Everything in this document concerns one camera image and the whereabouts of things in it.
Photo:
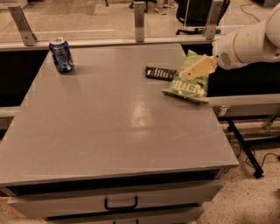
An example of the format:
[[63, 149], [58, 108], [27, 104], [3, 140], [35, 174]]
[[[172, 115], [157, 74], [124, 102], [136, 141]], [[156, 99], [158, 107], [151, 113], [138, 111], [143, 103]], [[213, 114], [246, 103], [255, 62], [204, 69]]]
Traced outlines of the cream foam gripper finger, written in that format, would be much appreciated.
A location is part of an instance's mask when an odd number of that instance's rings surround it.
[[192, 80], [201, 76], [208, 76], [216, 70], [217, 66], [217, 60], [213, 56], [203, 55], [190, 66], [183, 69], [178, 76], [183, 81]]

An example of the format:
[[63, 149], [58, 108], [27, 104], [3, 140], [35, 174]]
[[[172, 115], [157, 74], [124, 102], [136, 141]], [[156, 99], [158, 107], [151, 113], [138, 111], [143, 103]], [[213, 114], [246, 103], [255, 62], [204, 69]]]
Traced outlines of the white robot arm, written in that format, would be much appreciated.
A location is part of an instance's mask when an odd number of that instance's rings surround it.
[[235, 30], [212, 43], [213, 55], [201, 56], [179, 72], [183, 81], [225, 70], [245, 67], [256, 62], [280, 61], [280, 3], [265, 20]]

